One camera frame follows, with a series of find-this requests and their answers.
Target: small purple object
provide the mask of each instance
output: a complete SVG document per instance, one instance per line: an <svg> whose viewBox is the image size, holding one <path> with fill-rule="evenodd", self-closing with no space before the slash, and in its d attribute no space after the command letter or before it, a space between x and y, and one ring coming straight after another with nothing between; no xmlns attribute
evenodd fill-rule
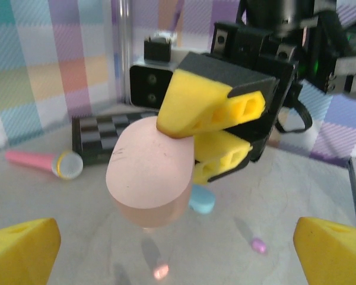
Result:
<svg viewBox="0 0 356 285"><path fill-rule="evenodd" d="M252 240L251 246L254 251L257 251L260 254L264 254L266 252L266 244L259 238L254 238Z"/></svg>

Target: pink rounded block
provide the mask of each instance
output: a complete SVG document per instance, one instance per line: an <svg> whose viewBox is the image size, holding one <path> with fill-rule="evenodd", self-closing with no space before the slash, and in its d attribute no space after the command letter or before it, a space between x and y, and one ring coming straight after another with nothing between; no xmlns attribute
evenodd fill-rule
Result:
<svg viewBox="0 0 356 285"><path fill-rule="evenodd" d="M120 212L143 228L167 225L187 209L194 167L193 137L172 139L157 117L129 125L119 137L106 173Z"/></svg>
<svg viewBox="0 0 356 285"><path fill-rule="evenodd" d="M157 266L153 271L154 278L157 280L161 280L165 278L168 273L169 273L169 266L166 263Z"/></svg>
<svg viewBox="0 0 356 285"><path fill-rule="evenodd" d="M55 154L32 153L28 151L8 150L5 158L12 163L52 171Z"/></svg>
<svg viewBox="0 0 356 285"><path fill-rule="evenodd" d="M260 254L266 252L266 244L259 238L254 238L251 243L252 249Z"/></svg>

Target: pastel plaid wall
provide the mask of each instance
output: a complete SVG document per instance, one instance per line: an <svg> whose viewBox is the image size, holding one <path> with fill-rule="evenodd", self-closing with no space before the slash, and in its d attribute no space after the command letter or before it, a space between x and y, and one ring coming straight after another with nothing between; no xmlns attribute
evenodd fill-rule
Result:
<svg viewBox="0 0 356 285"><path fill-rule="evenodd" d="M133 52L142 55L145 36L156 29L168 29L174 10L181 0L133 1ZM238 0L185 0L177 25L179 46L209 49L213 23L234 21ZM339 1L338 13L344 25L356 20L356 1ZM349 156L356 156L356 101L344 96L323 95L304 83L300 100L308 107L314 125L305 134L279 135L273 132L270 145L307 157L345 165ZM302 126L300 117L282 110L280 121L286 129Z"/></svg>
<svg viewBox="0 0 356 285"><path fill-rule="evenodd" d="M170 27L178 1L132 1L135 57L145 36ZM233 21L237 3L186 0L178 44L208 49L213 23ZM0 0L0 148L123 100L116 7L117 0ZM339 1L338 12L344 24L354 21L356 0ZM336 164L356 156L356 102L306 83L300 99L313 127L303 135L274 132L270 145ZM301 125L292 111L280 120L286 128Z"/></svg>
<svg viewBox="0 0 356 285"><path fill-rule="evenodd" d="M0 0L0 148L120 100L112 24L109 0Z"/></svg>

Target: camera lens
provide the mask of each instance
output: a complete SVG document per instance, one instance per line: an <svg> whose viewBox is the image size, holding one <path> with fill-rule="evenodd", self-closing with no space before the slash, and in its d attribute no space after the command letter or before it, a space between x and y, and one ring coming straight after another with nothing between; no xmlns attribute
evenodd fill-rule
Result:
<svg viewBox="0 0 356 285"><path fill-rule="evenodd" d="M225 38L223 36L218 36L218 43L223 44L225 42Z"/></svg>
<svg viewBox="0 0 356 285"><path fill-rule="evenodd" d="M157 101L157 97L154 94L150 93L148 95L148 101L149 103L155 103L155 101Z"/></svg>
<svg viewBox="0 0 356 285"><path fill-rule="evenodd" d="M157 77L154 74L148 76L148 84L154 85L157 83Z"/></svg>

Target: black and white checkered pattern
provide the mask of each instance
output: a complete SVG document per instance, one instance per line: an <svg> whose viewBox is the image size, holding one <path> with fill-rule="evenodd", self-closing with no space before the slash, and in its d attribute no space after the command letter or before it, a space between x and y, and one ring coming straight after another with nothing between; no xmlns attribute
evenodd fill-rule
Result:
<svg viewBox="0 0 356 285"><path fill-rule="evenodd" d="M80 118L82 151L112 150L127 126L142 118L156 115L155 112L142 112Z"/></svg>

